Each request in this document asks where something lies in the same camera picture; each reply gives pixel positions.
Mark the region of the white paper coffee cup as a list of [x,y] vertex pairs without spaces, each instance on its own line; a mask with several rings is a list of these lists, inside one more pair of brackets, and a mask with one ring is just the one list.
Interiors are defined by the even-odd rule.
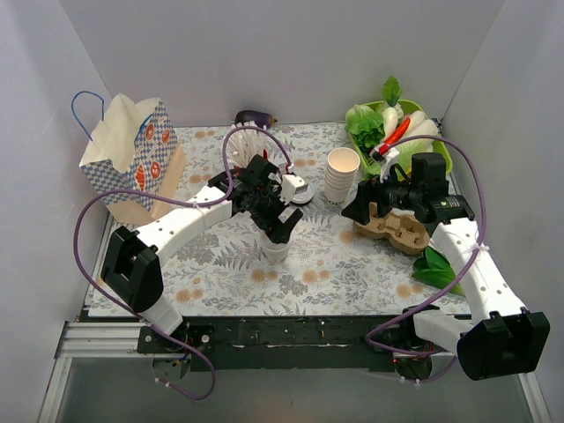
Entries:
[[282,263],[286,260],[292,241],[274,243],[266,234],[261,234],[260,245],[265,257],[272,263]]

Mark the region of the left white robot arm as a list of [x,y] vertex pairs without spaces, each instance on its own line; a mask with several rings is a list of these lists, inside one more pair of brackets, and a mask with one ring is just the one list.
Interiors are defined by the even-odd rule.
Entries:
[[238,213],[249,213],[269,246],[288,247],[303,213],[280,215],[307,183],[256,155],[244,168],[224,171],[202,187],[187,207],[175,209],[130,231],[118,227],[109,240],[101,279],[135,313],[158,329],[157,341],[171,353],[187,343],[182,315],[164,293],[161,267],[179,249],[211,227]]

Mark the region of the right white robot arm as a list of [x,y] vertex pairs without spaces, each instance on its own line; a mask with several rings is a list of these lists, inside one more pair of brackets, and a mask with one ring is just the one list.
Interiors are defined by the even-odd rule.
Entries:
[[382,216],[394,208],[413,212],[455,271],[453,282],[463,288],[472,320],[446,315],[431,297],[371,330],[367,342],[380,347],[376,335],[406,322],[398,329],[405,348],[419,350],[429,341],[455,355],[474,381],[534,371],[550,323],[544,313],[531,312],[508,286],[483,243],[485,221],[475,220],[464,197],[449,194],[444,158],[434,152],[414,154],[410,179],[399,181],[394,174],[397,149],[378,147],[375,156],[382,163],[380,177],[359,184],[343,217],[366,225],[372,203]]

